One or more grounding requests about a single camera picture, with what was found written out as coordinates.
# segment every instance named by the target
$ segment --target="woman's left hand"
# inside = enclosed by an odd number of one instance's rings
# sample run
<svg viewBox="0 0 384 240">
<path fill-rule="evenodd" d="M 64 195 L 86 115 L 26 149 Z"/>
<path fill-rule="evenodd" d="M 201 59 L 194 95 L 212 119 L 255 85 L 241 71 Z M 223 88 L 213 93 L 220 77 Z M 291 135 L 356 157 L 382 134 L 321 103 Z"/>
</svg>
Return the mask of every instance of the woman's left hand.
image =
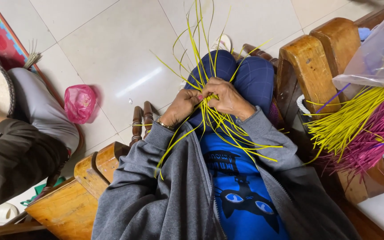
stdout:
<svg viewBox="0 0 384 240">
<path fill-rule="evenodd" d="M 199 104 L 203 99 L 204 98 L 199 90 L 180 90 L 173 103 L 161 116 L 161 123 L 164 123 L 165 125 L 170 127 L 175 127 L 185 118 L 187 118 L 192 113 L 195 106 Z"/>
</svg>

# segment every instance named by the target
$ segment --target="gold bracelet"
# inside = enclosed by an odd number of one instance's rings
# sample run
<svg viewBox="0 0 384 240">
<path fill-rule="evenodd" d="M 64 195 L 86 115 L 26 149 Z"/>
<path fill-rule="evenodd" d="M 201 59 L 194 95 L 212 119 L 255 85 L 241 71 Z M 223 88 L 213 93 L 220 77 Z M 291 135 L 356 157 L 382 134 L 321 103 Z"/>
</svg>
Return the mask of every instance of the gold bracelet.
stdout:
<svg viewBox="0 0 384 240">
<path fill-rule="evenodd" d="M 170 130 L 170 131 L 173 131 L 173 130 L 174 130 L 173 127 L 170 127 L 170 126 L 165 125 L 164 123 L 162 123 L 162 122 L 160 121 L 160 118 L 161 118 L 161 117 L 159 117 L 158 120 L 157 120 L 157 123 L 158 123 L 158 124 L 160 124 L 161 126 L 167 128 L 167 129 Z"/>
</svg>

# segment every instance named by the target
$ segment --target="white sneaker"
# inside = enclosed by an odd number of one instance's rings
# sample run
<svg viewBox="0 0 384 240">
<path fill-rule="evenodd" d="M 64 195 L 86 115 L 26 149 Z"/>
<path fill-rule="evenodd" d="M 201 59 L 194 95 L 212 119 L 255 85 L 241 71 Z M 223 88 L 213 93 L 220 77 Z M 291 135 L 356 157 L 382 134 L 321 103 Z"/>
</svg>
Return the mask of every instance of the white sneaker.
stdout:
<svg viewBox="0 0 384 240">
<path fill-rule="evenodd" d="M 232 52 L 232 41 L 226 34 L 222 34 L 220 37 L 220 43 L 219 43 L 219 38 L 217 38 L 214 42 L 213 45 L 210 48 L 210 51 L 217 50 L 226 50 L 228 52 Z"/>
</svg>

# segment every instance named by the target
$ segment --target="gray jacket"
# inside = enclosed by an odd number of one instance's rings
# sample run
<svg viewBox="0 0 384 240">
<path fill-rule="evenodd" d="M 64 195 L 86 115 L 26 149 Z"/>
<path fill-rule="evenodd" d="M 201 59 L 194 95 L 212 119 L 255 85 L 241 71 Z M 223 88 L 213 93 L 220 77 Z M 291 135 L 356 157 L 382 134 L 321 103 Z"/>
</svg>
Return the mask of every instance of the gray jacket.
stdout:
<svg viewBox="0 0 384 240">
<path fill-rule="evenodd" d="M 259 107 L 237 125 L 256 144 L 283 146 L 258 150 L 278 162 L 263 158 L 256 162 L 291 240 L 360 239 L 325 193 L 315 170 L 303 166 L 295 155 L 296 145 L 271 125 Z M 192 127 L 184 123 L 176 139 L 190 130 Z M 93 240 L 226 239 L 194 132 L 170 151 L 162 167 L 164 180 L 154 178 L 173 133 L 154 124 L 145 140 L 120 157 L 114 181 L 99 199 Z"/>
</svg>

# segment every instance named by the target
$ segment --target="gray pants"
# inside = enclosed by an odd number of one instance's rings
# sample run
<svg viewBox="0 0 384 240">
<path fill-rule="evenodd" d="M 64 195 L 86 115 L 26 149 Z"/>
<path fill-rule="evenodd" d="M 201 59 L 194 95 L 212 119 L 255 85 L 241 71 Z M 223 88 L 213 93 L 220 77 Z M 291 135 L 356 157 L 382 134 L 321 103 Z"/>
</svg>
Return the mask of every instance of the gray pants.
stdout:
<svg viewBox="0 0 384 240">
<path fill-rule="evenodd" d="M 13 68 L 8 74 L 13 81 L 16 100 L 29 122 L 40 132 L 64 143 L 73 153 L 79 143 L 78 130 L 67 119 L 44 81 L 24 68 Z"/>
</svg>

